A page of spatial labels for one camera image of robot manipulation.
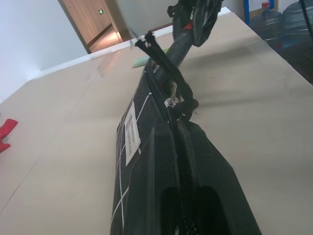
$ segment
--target cable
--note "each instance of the cable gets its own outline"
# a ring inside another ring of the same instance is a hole
[[[309,20],[309,16],[308,16],[308,12],[307,12],[307,9],[306,9],[306,6],[305,6],[305,0],[300,0],[300,3],[301,3],[301,7],[302,7],[302,11],[303,11],[305,22],[307,23],[307,27],[308,27],[310,36],[311,36],[311,38],[313,40],[313,30],[312,30],[312,27],[311,27],[311,24],[310,24],[310,20]]]

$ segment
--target sticker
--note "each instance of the sticker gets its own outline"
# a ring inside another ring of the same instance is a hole
[[[132,160],[135,152],[140,146],[140,137],[136,122],[135,104],[132,103],[125,118],[125,146],[126,146],[126,165]]]

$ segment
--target green object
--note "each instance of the green object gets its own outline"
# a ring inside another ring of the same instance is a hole
[[[148,62],[149,58],[150,58],[149,56],[142,56],[142,57],[137,58],[134,62],[133,69],[145,66],[146,63]]]

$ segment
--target floor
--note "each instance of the floor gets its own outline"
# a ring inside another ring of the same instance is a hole
[[[90,51],[93,53],[119,43],[120,41],[118,36],[113,26],[111,26],[108,31],[106,31],[94,44],[90,46]]]
[[[143,55],[91,59],[0,104],[0,123],[19,121],[0,154],[1,235],[109,234],[116,129]],[[234,168],[262,234],[312,234],[313,87],[233,13],[180,70],[200,103],[192,121]]]

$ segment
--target black bag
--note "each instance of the black bag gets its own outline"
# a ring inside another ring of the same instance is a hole
[[[198,102],[177,66],[192,43],[190,29],[166,55],[151,33],[136,43],[151,59],[117,129],[111,235],[261,234],[232,167],[189,121]]]

